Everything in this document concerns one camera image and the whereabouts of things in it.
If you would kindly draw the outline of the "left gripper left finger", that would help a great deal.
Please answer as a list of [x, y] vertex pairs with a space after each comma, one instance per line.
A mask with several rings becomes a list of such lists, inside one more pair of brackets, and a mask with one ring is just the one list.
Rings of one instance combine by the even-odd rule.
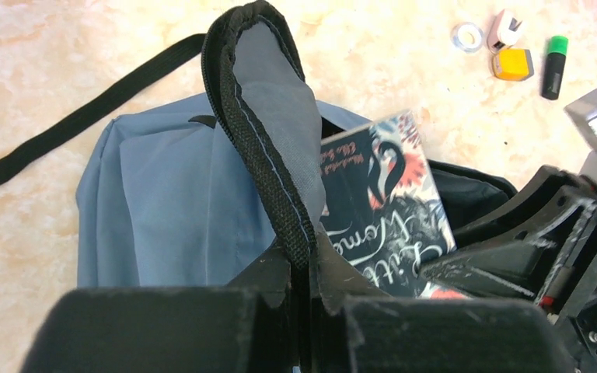
[[223, 287], [95, 288], [50, 310], [24, 372], [289, 372], [291, 265], [271, 248]]

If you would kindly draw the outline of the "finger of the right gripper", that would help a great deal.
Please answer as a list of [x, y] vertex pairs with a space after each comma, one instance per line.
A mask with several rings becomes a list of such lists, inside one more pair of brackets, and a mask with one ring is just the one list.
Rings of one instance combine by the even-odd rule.
[[515, 298], [539, 304], [560, 290], [597, 229], [597, 193], [576, 199], [547, 228], [461, 247], [420, 268], [425, 279], [476, 298]]
[[520, 230], [529, 236], [563, 217], [574, 200], [587, 197], [591, 190], [581, 176], [542, 166], [508, 202], [456, 229], [454, 238], [459, 247], [467, 247], [500, 236], [512, 239]]

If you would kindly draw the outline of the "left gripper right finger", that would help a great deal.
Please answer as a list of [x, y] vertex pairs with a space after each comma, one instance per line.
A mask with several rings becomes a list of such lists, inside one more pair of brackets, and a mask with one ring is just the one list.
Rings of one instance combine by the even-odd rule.
[[310, 257], [314, 372], [572, 372], [546, 316], [512, 300], [394, 298], [319, 232]]

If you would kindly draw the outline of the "floral Little Women book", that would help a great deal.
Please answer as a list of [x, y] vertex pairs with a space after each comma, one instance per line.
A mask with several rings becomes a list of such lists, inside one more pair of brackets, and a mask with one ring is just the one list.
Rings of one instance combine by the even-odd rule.
[[321, 223], [368, 282], [400, 297], [463, 297], [419, 276], [456, 244], [410, 111], [323, 140], [320, 175]]

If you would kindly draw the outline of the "blue-grey student backpack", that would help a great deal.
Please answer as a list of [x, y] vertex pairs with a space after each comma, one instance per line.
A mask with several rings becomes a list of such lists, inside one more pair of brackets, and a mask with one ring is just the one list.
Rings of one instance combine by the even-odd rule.
[[[371, 122], [314, 97], [265, 1], [230, 9], [22, 143], [0, 159], [0, 186], [195, 57], [203, 93], [120, 116], [96, 143], [76, 192], [79, 286], [225, 284], [272, 244], [283, 213], [299, 238], [327, 235], [322, 142]], [[427, 161], [452, 232], [516, 194], [500, 177]]]

